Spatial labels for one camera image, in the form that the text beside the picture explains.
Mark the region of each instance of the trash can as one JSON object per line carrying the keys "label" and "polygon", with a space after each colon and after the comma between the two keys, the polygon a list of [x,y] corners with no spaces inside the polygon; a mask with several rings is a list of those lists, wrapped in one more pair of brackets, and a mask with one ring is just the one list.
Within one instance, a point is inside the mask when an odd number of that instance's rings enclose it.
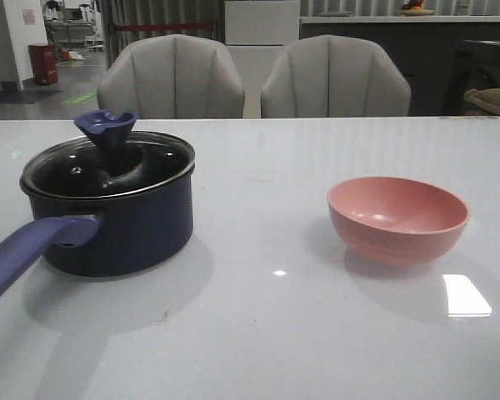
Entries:
{"label": "trash can", "polygon": [[54,46],[46,43],[28,46],[32,60],[33,79],[36,85],[50,85],[58,81],[56,60],[53,57]]}

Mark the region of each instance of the pink bowl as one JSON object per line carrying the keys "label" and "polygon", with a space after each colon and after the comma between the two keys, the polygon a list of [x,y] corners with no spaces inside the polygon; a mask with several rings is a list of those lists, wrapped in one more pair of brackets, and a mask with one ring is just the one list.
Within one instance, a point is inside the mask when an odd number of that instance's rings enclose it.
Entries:
{"label": "pink bowl", "polygon": [[359,177],[332,187],[333,226],[366,258],[401,267],[428,263],[450,250],[470,212],[459,197],[399,177]]}

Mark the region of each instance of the saucepan handle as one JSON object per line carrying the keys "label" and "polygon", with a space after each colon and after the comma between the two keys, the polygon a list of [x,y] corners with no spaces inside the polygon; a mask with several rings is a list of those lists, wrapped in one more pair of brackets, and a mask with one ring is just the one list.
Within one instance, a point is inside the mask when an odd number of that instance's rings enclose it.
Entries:
{"label": "saucepan handle", "polygon": [[0,296],[50,246],[82,246],[98,226],[94,216],[73,216],[41,218],[20,227],[0,243]]}

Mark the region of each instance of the saucepan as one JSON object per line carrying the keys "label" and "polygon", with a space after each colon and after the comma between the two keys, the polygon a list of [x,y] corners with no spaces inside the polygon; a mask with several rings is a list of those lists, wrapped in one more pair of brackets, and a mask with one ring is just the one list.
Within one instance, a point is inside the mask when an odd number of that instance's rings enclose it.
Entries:
{"label": "saucepan", "polygon": [[22,171],[34,221],[0,243],[0,296],[43,255],[86,277],[134,273],[181,250],[193,232],[194,149],[165,133],[133,131],[135,112],[95,110],[86,134],[50,147]]}

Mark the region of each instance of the chair backrest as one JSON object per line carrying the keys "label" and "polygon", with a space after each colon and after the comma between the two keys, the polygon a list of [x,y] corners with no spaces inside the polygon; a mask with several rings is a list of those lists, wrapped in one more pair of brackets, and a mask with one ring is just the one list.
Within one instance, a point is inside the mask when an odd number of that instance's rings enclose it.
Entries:
{"label": "chair backrest", "polygon": [[406,116],[411,89],[378,44],[322,35],[280,50],[261,91],[263,118]]}
{"label": "chair backrest", "polygon": [[241,118],[244,89],[226,46],[186,35],[129,44],[102,77],[100,108],[140,118]]}

